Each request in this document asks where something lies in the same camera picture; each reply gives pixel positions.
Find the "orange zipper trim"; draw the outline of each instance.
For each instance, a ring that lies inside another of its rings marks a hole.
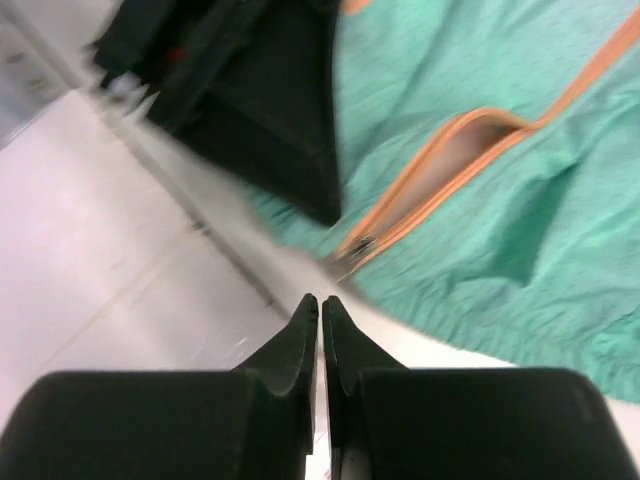
[[[489,147],[482,155],[471,162],[451,181],[447,182],[423,205],[414,208],[408,215],[395,224],[388,232],[380,235],[375,247],[357,263],[353,264],[351,271],[382,253],[384,250],[402,239],[417,225],[422,223],[431,213],[442,205],[451,195],[464,187],[478,173],[484,170],[493,160],[505,153],[514,145],[522,142],[541,128],[547,126],[557,118],[573,101],[587,90],[613,63],[615,63],[640,37],[640,7],[637,8],[625,23],[609,38],[605,45],[596,53],[591,61],[584,67],[576,79],[560,95],[556,102],[537,120],[527,121],[516,115],[496,107],[482,107],[458,115],[443,125],[431,139],[414,156],[405,169],[383,194],[358,225],[347,235],[336,249],[336,258],[347,254],[349,248],[358,239],[365,238],[366,232],[379,222],[389,212],[405,188],[426,169],[431,160],[463,128],[472,121],[486,118],[487,123],[496,126],[515,128],[497,143]]]
[[[347,15],[354,15],[362,10],[371,0],[345,0],[342,3],[342,10]]]

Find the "white floor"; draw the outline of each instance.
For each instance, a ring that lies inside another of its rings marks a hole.
[[[77,94],[0,152],[0,425],[48,371],[229,368],[284,325],[192,223]]]
[[[90,84],[95,77],[80,47],[115,3],[19,6],[79,83]],[[193,230],[172,197],[211,227],[284,310],[307,291],[338,293],[360,327],[409,366],[506,365],[435,342],[348,297],[312,261],[275,246],[228,177],[139,116],[105,113],[73,91],[0,152],[0,423],[41,373],[224,368],[280,328],[265,299]],[[248,325],[259,329],[245,335]],[[323,478],[328,465],[323,403],[320,396],[309,478]],[[640,406],[610,406],[640,464]]]

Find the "black fabric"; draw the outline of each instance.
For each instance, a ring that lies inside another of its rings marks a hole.
[[[0,479],[303,480],[317,329],[307,295],[231,371],[48,375],[0,437]]]
[[[341,214],[332,65],[338,0],[125,0],[94,62],[159,91],[147,118],[326,225]]]
[[[638,480],[602,395],[570,370],[408,369],[322,307],[333,480]]]

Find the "teal cloth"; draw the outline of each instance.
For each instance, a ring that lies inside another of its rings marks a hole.
[[[326,229],[250,199],[279,243],[329,254],[435,130],[499,106],[533,120],[633,0],[373,0],[336,50],[345,214]],[[354,277],[386,313],[457,347],[588,375],[640,402],[640,46]]]

